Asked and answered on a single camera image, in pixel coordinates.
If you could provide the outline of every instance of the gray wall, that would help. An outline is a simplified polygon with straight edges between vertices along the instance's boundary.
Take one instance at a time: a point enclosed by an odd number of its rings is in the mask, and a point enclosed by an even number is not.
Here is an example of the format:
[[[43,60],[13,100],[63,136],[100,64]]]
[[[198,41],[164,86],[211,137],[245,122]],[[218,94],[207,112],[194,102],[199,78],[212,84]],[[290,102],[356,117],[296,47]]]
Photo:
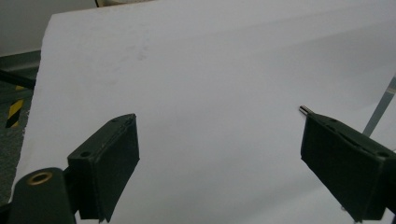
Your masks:
[[[0,57],[41,49],[52,14],[93,7],[94,0],[1,0]]]

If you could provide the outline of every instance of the white table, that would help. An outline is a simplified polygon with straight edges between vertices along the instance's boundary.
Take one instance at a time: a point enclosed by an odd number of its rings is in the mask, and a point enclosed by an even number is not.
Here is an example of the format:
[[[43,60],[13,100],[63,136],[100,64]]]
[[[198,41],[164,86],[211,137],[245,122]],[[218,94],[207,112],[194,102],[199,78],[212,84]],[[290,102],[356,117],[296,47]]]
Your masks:
[[[362,131],[396,71],[395,11],[163,0],[54,15],[17,179],[67,167],[105,122],[136,113],[141,161],[111,223],[352,223],[300,159],[298,106]],[[395,113],[373,135],[390,148]]]

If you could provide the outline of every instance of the yellow stripe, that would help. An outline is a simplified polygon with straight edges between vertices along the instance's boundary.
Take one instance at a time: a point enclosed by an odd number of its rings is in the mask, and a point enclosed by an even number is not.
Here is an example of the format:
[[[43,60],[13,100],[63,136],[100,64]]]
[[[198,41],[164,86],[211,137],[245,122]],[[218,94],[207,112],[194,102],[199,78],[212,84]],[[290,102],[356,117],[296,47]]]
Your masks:
[[[19,91],[22,90],[23,87],[22,86],[17,86],[17,88],[15,88],[15,90]],[[15,113],[18,112],[18,110],[20,110],[22,108],[23,105],[23,100],[19,100],[17,101],[15,104],[13,104],[10,108],[9,108],[9,112],[8,112],[8,118],[11,118],[12,115],[14,115]],[[16,127],[18,126],[18,122],[15,122],[11,127]]]

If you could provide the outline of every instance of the yellow and black hazard tape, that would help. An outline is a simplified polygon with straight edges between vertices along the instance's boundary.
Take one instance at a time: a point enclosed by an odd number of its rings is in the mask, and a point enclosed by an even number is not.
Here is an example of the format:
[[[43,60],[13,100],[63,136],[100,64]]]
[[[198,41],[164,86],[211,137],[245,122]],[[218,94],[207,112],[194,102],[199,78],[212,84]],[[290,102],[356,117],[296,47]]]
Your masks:
[[[16,90],[22,90],[23,87],[17,86]],[[13,128],[18,126],[20,120],[21,108],[23,106],[23,100],[17,100],[11,104],[8,112],[8,118],[6,128]]]

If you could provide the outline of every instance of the dark floor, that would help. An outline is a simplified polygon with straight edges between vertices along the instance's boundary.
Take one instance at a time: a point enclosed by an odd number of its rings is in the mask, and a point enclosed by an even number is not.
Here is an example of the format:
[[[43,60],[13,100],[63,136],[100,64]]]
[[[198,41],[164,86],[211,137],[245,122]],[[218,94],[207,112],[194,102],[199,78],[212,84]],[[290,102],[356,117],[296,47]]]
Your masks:
[[[0,69],[35,79],[39,62],[40,51],[34,51],[1,57]],[[8,128],[7,121],[11,105],[21,98],[23,100],[21,112],[18,116],[14,116],[18,118],[18,124]],[[0,205],[8,203],[11,196],[11,187],[20,160],[23,134],[29,117],[31,101],[32,96],[26,92],[24,94],[16,93],[16,85],[0,81]]]

